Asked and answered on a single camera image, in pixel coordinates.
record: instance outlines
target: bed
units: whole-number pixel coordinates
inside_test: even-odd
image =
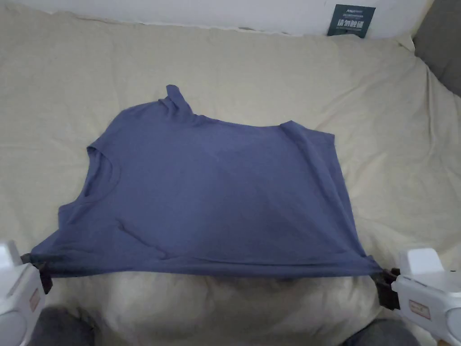
[[[177,85],[195,113],[333,133],[361,243],[384,268],[434,247],[461,269],[461,99],[409,37],[266,35],[0,9],[0,236],[30,249],[78,195],[86,146]],[[382,311],[368,277],[58,279],[48,304],[100,345],[335,345]]]

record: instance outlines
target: beige bedsheet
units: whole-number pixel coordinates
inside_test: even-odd
[[[0,236],[26,252],[81,189],[85,147],[122,109],[180,87],[195,113],[336,135],[366,251],[431,246],[461,269],[461,100],[395,40],[107,24],[0,10]],[[55,281],[107,345],[334,345],[378,313],[367,277],[117,273]]]

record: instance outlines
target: neckline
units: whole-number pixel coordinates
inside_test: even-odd
[[[82,190],[80,191],[80,194],[78,195],[78,197],[70,202],[70,203],[67,203],[67,204],[63,204],[59,207],[59,210],[58,210],[58,213],[61,211],[61,210],[65,210],[67,208],[70,208],[76,204],[86,204],[86,203],[92,203],[92,202],[97,202],[99,200],[101,200],[102,198],[104,198],[105,196],[107,196],[114,188],[115,186],[118,184],[118,182],[120,181],[120,165],[118,164],[117,160],[113,157],[111,157],[111,155],[108,155],[107,152],[101,150],[101,148],[97,145],[96,142],[92,143],[91,145],[89,145],[87,148],[95,148],[97,151],[99,151],[101,154],[103,154],[105,156],[105,158],[110,162],[111,166],[112,166],[112,174],[111,174],[111,177],[108,181],[108,183],[106,184],[106,186],[104,186],[103,189],[100,189],[100,190],[97,190],[95,193],[92,193],[91,195],[89,196],[83,196],[83,190],[85,188],[85,183],[86,183],[86,180],[88,178],[88,173],[89,173],[89,165],[88,165],[88,171],[87,171],[87,177],[85,178],[85,181],[83,183],[83,187],[82,187]]]
[[[278,124],[278,125],[268,125],[268,126],[254,126],[254,125],[247,125],[247,124],[239,124],[239,123],[231,123],[229,121],[224,121],[224,120],[219,120],[219,119],[214,119],[214,118],[209,118],[206,115],[196,115],[197,117],[201,118],[203,122],[211,122],[211,123],[219,123],[223,125],[229,125],[229,126],[239,126],[239,127],[247,127],[247,128],[254,128],[254,129],[270,129],[270,128],[276,128],[276,127],[282,127],[283,125],[288,125],[288,124],[296,124],[293,120],[288,120],[285,121],[284,123]]]

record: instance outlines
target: gray fabric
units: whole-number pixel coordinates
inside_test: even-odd
[[[435,0],[414,44],[436,77],[461,96],[461,0]]]
[[[65,309],[43,310],[28,346],[94,346],[93,328]]]
[[[352,335],[342,346],[419,346],[402,321],[375,320]]]

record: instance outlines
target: t-shirt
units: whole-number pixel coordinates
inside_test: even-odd
[[[88,148],[78,198],[32,250],[52,276],[274,278],[380,270],[357,237],[332,134],[196,115],[179,89],[122,111]]]

